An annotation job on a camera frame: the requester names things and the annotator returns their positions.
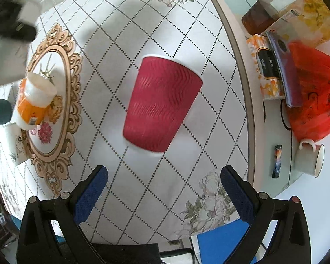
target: blue object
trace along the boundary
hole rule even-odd
[[[252,224],[255,219],[254,206],[243,188],[226,167],[222,168],[220,177],[222,186],[229,195],[242,221]]]
[[[222,264],[230,256],[249,224],[238,219],[230,224],[197,235],[202,264]]]
[[[75,213],[73,220],[76,224],[85,222],[92,212],[92,209],[97,202],[100,194],[108,181],[108,170],[101,166],[99,172],[95,175],[89,186],[83,192],[75,205]]]
[[[19,220],[18,218],[14,217],[13,215],[10,215],[11,218],[12,218],[12,221],[14,222],[14,224],[17,226],[18,229],[21,229],[21,223],[22,221]],[[61,237],[61,236],[58,236],[58,235],[55,235],[56,236],[56,239],[57,239],[57,242],[61,243],[61,242],[66,242],[65,238]]]

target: lighter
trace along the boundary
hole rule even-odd
[[[275,165],[274,165],[273,175],[272,175],[273,178],[278,178],[280,176],[281,154],[282,154],[282,145],[276,145],[274,148]]]

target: bottle with brown liquid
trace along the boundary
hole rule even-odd
[[[280,13],[295,0],[258,0],[243,16],[242,23],[251,35],[261,34],[280,18]]]

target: red paper cup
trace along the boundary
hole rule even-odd
[[[203,81],[181,61],[146,55],[129,102],[123,136],[152,152],[169,147]]]

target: tablecloth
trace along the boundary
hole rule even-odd
[[[72,191],[98,164],[109,180],[81,228],[92,242],[145,244],[238,218],[220,183],[230,164],[246,180],[248,132],[240,75],[211,0],[66,0],[37,21],[27,70],[58,95],[24,133],[30,159],[12,167],[0,143],[0,189],[22,218],[27,200]],[[128,147],[123,122],[142,56],[190,64],[203,86],[164,154]],[[14,103],[17,83],[0,87]],[[55,232],[61,235],[58,223]]]

